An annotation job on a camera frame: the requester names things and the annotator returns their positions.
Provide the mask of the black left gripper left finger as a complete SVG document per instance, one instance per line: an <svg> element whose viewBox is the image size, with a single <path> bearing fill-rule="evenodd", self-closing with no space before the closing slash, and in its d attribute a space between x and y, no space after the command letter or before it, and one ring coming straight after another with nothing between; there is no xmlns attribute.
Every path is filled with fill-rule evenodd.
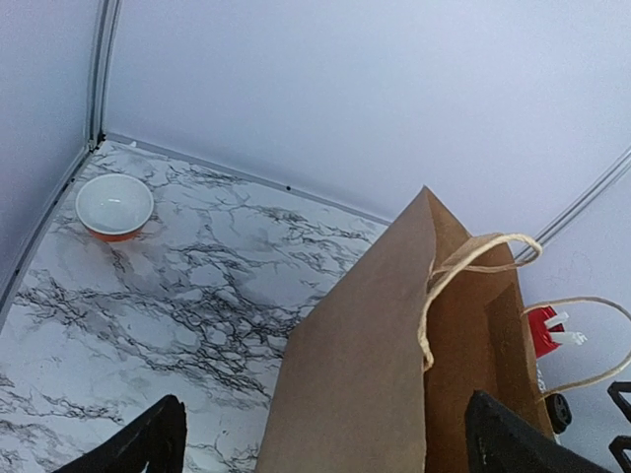
<svg viewBox="0 0 631 473"><path fill-rule="evenodd" d="M181 472L187 437L185 406L169 394L105 443L60 472Z"/></svg>

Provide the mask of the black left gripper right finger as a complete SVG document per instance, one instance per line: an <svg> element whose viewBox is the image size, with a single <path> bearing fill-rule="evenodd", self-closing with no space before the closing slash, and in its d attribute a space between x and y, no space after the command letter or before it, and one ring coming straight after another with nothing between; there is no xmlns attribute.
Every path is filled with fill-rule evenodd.
<svg viewBox="0 0 631 473"><path fill-rule="evenodd" d="M470 472L602 472L599 465L557 444L482 390L465 411Z"/></svg>

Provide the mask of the brown paper bag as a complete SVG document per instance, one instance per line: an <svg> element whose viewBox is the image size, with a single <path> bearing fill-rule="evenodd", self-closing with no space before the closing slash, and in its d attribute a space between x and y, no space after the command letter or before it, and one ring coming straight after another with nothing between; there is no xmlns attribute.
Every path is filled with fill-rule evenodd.
<svg viewBox="0 0 631 473"><path fill-rule="evenodd" d="M430 308L435 363L423 372L431 271L472 237L429 189L405 208L292 331L257 471L464 472L476 390L552 436L517 270L447 287ZM515 261L510 243L474 265Z"/></svg>

